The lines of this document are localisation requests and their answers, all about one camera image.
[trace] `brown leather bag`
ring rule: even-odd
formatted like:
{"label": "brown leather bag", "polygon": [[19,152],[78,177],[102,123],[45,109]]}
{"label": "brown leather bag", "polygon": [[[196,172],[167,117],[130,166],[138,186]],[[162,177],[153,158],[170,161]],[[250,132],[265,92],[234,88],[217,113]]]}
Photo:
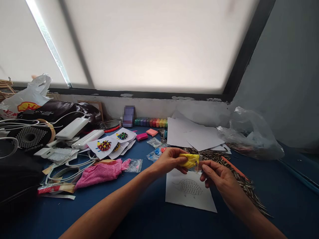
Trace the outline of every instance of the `brown leather bag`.
{"label": "brown leather bag", "polygon": [[[71,102],[64,102],[64,101],[57,101],[57,100],[49,100],[46,102],[43,106],[38,108],[36,111],[44,111],[44,112],[52,112],[52,114],[49,115],[43,115],[41,113],[34,113],[34,114],[26,114],[24,112],[21,112],[18,114],[18,119],[24,119],[24,120],[36,120],[36,119],[44,119],[48,122],[56,122],[59,118],[62,116],[77,111],[77,112],[83,112],[86,114],[85,118],[89,120],[88,124],[83,128],[82,132],[89,132],[96,128],[96,125],[101,122],[101,112],[95,108],[94,106],[81,102],[78,104],[71,103]],[[58,123],[54,124],[54,126],[67,126],[70,124],[74,119],[81,118],[83,116],[82,113],[72,113],[65,117],[63,117],[61,120],[58,121]],[[55,128],[56,133],[58,133],[61,129]]]}

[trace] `hedgehog drawing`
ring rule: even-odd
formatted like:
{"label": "hedgehog drawing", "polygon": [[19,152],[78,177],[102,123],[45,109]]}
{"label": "hedgehog drawing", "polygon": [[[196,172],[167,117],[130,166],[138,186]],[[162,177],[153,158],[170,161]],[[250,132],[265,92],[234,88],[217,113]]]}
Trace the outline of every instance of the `hedgehog drawing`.
{"label": "hedgehog drawing", "polygon": [[183,179],[178,184],[175,184],[175,185],[177,185],[175,186],[176,189],[184,192],[184,196],[186,196],[186,194],[189,193],[189,194],[192,194],[193,197],[195,198],[195,195],[201,195],[203,191],[200,188],[200,186],[194,180],[191,180],[191,179]]}

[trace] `gray wall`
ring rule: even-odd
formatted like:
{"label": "gray wall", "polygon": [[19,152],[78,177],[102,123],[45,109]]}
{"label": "gray wall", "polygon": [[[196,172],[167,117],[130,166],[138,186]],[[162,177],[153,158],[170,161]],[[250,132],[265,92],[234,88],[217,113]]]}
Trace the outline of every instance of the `gray wall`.
{"label": "gray wall", "polygon": [[319,146],[319,1],[277,0],[229,109],[259,111],[276,138]]}
{"label": "gray wall", "polygon": [[261,113],[275,137],[292,147],[319,143],[319,1],[277,0],[233,102],[67,96],[61,100],[102,101],[118,118],[124,105],[138,116],[169,117],[175,109],[207,126],[226,125],[236,106]]}

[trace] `person's left hand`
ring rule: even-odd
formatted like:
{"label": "person's left hand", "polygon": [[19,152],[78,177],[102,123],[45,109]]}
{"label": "person's left hand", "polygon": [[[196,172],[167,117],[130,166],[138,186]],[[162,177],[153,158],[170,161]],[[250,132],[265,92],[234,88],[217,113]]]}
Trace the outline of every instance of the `person's left hand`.
{"label": "person's left hand", "polygon": [[179,164],[186,163],[186,157],[179,157],[179,154],[185,153],[186,151],[180,148],[166,148],[166,150],[162,153],[160,158],[149,167],[150,170],[155,171],[157,177],[161,177],[162,175],[172,171],[174,168],[182,172],[183,174],[187,174],[188,169],[185,167],[179,166]]}

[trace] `yellow logo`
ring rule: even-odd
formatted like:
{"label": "yellow logo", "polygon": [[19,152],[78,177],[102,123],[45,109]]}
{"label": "yellow logo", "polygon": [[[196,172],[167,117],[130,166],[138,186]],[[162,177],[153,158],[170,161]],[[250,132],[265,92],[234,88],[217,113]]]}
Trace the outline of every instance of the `yellow logo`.
{"label": "yellow logo", "polygon": [[26,110],[36,110],[37,108],[40,108],[41,106],[37,105],[33,102],[22,102],[20,105],[18,105],[18,111],[23,112]]}

